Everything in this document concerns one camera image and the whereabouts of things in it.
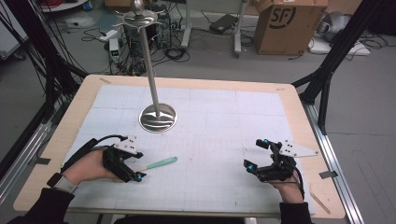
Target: hand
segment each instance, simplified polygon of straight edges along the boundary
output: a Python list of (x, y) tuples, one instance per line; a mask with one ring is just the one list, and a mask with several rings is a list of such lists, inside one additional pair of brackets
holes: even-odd
[(94, 150), (64, 171), (63, 175), (74, 184), (100, 178), (118, 179), (102, 164), (103, 150)]
[(303, 195), (300, 192), (299, 183), (297, 183), (296, 180), (298, 181), (297, 172), (294, 171), (293, 176), (284, 181), (271, 180), (268, 181), (268, 183), (279, 190), (283, 203), (303, 203)]

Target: wooden table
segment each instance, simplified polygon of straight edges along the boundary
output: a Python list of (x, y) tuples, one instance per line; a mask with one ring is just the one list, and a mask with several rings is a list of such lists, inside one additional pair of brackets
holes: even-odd
[[(199, 79), (156, 79), (157, 87), (185, 88), (203, 90), (230, 90), (230, 91), (261, 91), (277, 93), (282, 101), (287, 115), (290, 131), (294, 142), (304, 147), (319, 150), (317, 140), (312, 132), (309, 121), (299, 100), (298, 94), (290, 84), (252, 83), (236, 81), (216, 81)], [(59, 170), (64, 156), (72, 146), (78, 129), (85, 116), (92, 107), (97, 92), (102, 85), (148, 86), (146, 77), (110, 77), (91, 75), (85, 78), (76, 97), (67, 109), (61, 123), (49, 141), (42, 157), (49, 158), (48, 165), (37, 164), (29, 176), (20, 195), (14, 203), (16, 210), (27, 211), (39, 197), (42, 188), (46, 187), (47, 180)], [(344, 218), (345, 210), (330, 178), (322, 179), (319, 173), (327, 171), (323, 157), (300, 158), (304, 173), (308, 177), (310, 192), (315, 200), (317, 212), (315, 218)], [(108, 212), (92, 210), (91, 212)]]

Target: black logo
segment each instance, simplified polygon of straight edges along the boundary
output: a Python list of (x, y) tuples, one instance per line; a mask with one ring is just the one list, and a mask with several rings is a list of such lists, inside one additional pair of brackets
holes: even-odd
[(282, 29), (287, 27), (296, 14), (296, 7), (276, 8), (271, 17), (270, 28)]

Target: white bracket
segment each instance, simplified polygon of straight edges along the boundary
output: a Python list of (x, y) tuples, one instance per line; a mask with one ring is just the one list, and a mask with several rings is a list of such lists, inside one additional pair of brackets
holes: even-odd
[(136, 155), (137, 154), (137, 137), (136, 136), (128, 136), (128, 138), (126, 140), (123, 140), (120, 143), (115, 144), (114, 148)]
[(282, 148), (279, 150), (279, 154), (283, 156), (299, 158), (299, 157), (317, 156), (319, 153), (314, 149), (308, 147), (302, 147), (293, 142), (285, 140), (282, 142)]

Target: black bag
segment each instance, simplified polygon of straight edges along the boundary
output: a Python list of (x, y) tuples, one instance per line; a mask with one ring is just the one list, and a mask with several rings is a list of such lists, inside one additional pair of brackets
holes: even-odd
[(396, 0), (388, 0), (368, 29), (376, 34), (396, 35)]

